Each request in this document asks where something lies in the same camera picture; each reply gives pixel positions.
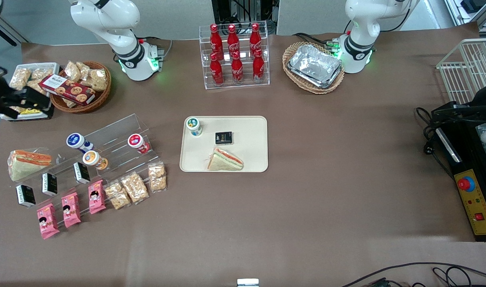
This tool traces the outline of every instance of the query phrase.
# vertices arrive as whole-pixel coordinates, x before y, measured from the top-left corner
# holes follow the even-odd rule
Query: acrylic bottle rack
[[[268,46],[268,28],[266,21],[257,21],[259,23],[259,34],[261,35],[261,50],[263,51],[263,60],[265,61],[265,79],[262,83],[254,82],[253,77],[253,60],[250,58],[250,35],[252,34],[252,23],[256,22],[242,22],[235,23],[236,34],[239,38],[239,51],[241,62],[243,63],[243,83],[240,85],[234,84],[232,81],[231,60],[229,57],[229,50],[227,47],[227,37],[229,35],[229,24],[219,24],[218,32],[221,36],[223,45],[224,60],[220,62],[223,73],[223,86],[217,87],[214,85],[213,77],[210,69],[210,54],[212,53],[211,46],[211,30],[210,26],[199,27],[199,43],[201,47],[201,62],[204,76],[204,86],[206,89],[227,88],[227,87],[242,87],[242,86],[256,86],[270,84],[270,50]]]
[[[153,139],[149,134],[148,127],[135,114],[85,136],[85,139],[94,145],[94,150],[108,160],[108,167],[101,171],[88,166],[90,175],[89,184],[100,179],[103,179],[103,184],[106,184],[117,178],[121,178],[123,175],[136,171],[146,183],[149,191],[147,163],[155,162],[159,157],[152,147],[149,152],[140,154],[136,149],[128,146],[128,137],[134,133],[141,134],[144,140],[151,145],[150,140],[152,141]],[[19,183],[15,183],[12,187],[14,191],[16,186],[20,184],[32,187],[36,204],[33,207],[29,207],[29,209],[37,211],[39,208],[52,203],[55,207],[57,223],[61,227],[63,225],[61,198],[76,191],[78,194],[79,208],[81,210],[80,215],[82,216],[89,210],[89,198],[87,194],[89,184],[78,183],[75,180],[73,164],[75,162],[82,162],[83,154],[80,151],[64,145],[48,152],[48,154],[52,156],[52,165],[20,180]],[[50,173],[57,177],[57,195],[53,197],[41,192],[41,175],[44,173]]]

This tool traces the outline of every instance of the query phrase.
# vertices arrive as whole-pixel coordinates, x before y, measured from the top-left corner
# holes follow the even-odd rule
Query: red emergency stop button
[[[473,190],[475,190],[475,182],[469,176],[465,176],[465,177],[461,178],[460,180],[458,180],[457,186],[460,189],[467,191],[469,193],[472,192]]]

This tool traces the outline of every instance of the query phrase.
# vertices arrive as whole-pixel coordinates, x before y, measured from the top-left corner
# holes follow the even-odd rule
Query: wicker basket
[[[112,83],[112,77],[110,76],[110,71],[105,67],[104,65],[98,63],[98,62],[90,62],[86,61],[83,62],[85,65],[87,65],[91,69],[105,69],[105,74],[107,76],[107,89],[105,91],[101,92],[96,92],[96,98],[95,100],[88,104],[87,106],[81,106],[81,105],[76,105],[72,107],[71,109],[68,108],[66,103],[64,102],[63,98],[55,95],[55,94],[50,94],[50,100],[52,101],[52,104],[57,108],[60,109],[61,111],[68,112],[68,113],[87,113],[87,112],[92,112],[95,109],[99,108],[108,98],[108,94],[110,93],[110,84]],[[65,77],[66,73],[64,70],[62,70],[59,73],[59,76]]]
[[[287,76],[296,85],[298,85],[298,87],[304,89],[305,91],[309,91],[309,92],[315,93],[315,94],[326,94],[326,93],[329,93],[329,92],[333,91],[340,84],[340,82],[342,82],[342,79],[344,78],[344,69],[342,71],[340,71],[340,73],[338,74],[337,78],[335,78],[335,80],[333,81],[333,83],[331,84],[331,86],[328,89],[320,89],[320,88],[316,87],[314,84],[312,84],[312,83],[308,82],[307,80],[305,80],[304,78],[302,78],[302,77],[296,75],[295,73],[291,72],[287,68],[287,62],[289,62],[289,60],[292,58],[292,56],[294,56],[294,54],[296,53],[296,51],[298,50],[298,48],[300,46],[302,46],[302,45],[307,45],[307,44],[313,45],[314,47],[316,47],[317,49],[319,49],[319,51],[322,51],[324,53],[328,53],[328,50],[326,50],[325,48],[319,46],[318,44],[309,43],[309,42],[298,42],[298,43],[294,43],[291,46],[289,46],[289,48],[287,48],[285,50],[284,54],[282,55],[282,67],[283,67],[285,73],[287,74]]]

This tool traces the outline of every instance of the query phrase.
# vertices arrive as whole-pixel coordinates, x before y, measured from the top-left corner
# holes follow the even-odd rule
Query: brown paper tablecloth
[[[197,41],[175,41],[163,72],[144,82],[125,76],[106,44],[24,44],[26,63],[99,61],[114,83],[93,113],[1,122],[0,286],[229,287],[237,278],[260,278],[263,287],[337,287],[410,261],[486,271],[486,243],[473,242],[458,192],[423,154],[423,123],[414,118],[415,107],[446,102],[434,65],[475,37],[474,24],[382,33],[365,70],[325,96],[299,89],[283,72],[283,51],[299,41],[292,36],[270,37],[269,86],[210,91]],[[19,206],[9,188],[9,152],[58,147],[73,131],[87,134],[132,113],[156,138],[169,190],[42,240],[35,212]],[[266,117],[268,170],[182,172],[182,124],[193,115]],[[435,282],[429,267],[383,276]]]

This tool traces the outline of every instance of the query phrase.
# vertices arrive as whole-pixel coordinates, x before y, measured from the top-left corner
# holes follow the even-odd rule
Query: red button
[[[460,180],[458,180],[457,185],[460,189],[464,191],[468,190],[471,187],[471,183],[466,178],[461,178]]]

